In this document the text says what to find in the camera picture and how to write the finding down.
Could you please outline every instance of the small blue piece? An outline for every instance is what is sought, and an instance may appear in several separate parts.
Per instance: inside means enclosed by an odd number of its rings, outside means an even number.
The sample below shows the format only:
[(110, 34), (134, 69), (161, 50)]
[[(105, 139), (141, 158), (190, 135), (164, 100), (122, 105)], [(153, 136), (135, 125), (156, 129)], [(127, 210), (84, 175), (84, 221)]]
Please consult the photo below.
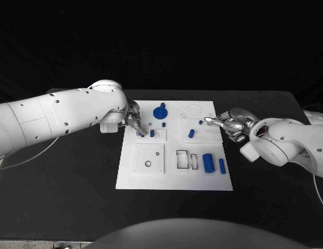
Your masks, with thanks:
[(219, 159), (219, 170), (221, 170), (222, 174), (226, 174), (226, 172), (225, 172), (225, 166), (224, 166), (224, 160), (222, 159)]
[(167, 116), (166, 104), (161, 103), (160, 107), (157, 107), (153, 111), (154, 118), (163, 119)]
[(203, 163), (205, 163), (205, 173), (215, 172), (212, 154), (203, 154)]
[(193, 133), (195, 133), (195, 130), (192, 129), (189, 132), (189, 138), (193, 138)]

